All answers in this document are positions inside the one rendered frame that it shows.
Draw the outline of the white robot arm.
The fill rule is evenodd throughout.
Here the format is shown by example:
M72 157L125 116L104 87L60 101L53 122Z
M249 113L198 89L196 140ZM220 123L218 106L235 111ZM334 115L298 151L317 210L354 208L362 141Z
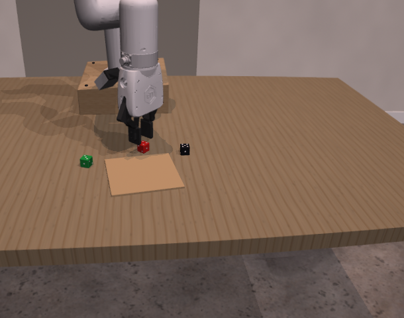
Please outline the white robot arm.
M158 64L157 0L74 0L74 5L84 28L105 32L108 68L94 81L99 90L118 82L121 65Z

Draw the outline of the red die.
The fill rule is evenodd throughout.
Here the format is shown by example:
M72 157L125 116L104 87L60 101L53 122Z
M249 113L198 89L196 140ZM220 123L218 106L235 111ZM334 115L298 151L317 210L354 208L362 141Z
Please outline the red die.
M141 153L145 153L149 151L149 142L141 141L140 145L137 145L137 149Z

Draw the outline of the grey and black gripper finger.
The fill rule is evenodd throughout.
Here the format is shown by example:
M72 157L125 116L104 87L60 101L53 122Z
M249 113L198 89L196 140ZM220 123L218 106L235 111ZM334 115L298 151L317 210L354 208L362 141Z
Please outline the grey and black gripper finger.
M117 115L117 121L124 123L128 127L128 140L131 143L141 144L141 128L139 128L139 117L131 119L126 107L126 97L123 97L119 113Z
M142 116L140 120L141 135L147 138L153 138L153 121L155 120L155 114L157 109Z

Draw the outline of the black die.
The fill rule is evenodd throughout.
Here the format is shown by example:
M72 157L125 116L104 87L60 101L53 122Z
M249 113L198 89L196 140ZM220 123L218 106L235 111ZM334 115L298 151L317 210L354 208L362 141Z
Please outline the black die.
M189 155L190 147L189 144L180 144L180 154Z

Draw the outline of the tan flat mat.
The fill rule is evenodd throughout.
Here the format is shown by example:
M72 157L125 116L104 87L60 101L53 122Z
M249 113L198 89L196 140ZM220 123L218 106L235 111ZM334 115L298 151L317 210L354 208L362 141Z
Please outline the tan flat mat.
M185 188L169 153L105 159L112 197Z

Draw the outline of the green die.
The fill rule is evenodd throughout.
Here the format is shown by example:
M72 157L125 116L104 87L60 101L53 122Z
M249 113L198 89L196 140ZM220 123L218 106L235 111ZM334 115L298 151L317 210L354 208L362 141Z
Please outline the green die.
M93 164L93 157L88 155L83 155L80 158L80 166L84 168L89 168Z

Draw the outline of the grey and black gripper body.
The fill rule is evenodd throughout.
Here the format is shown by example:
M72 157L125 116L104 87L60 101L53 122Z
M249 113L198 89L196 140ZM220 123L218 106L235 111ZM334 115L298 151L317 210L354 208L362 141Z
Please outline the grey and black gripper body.
M118 80L118 108L123 97L130 116L141 117L163 105L164 92L160 63L150 68L121 65Z

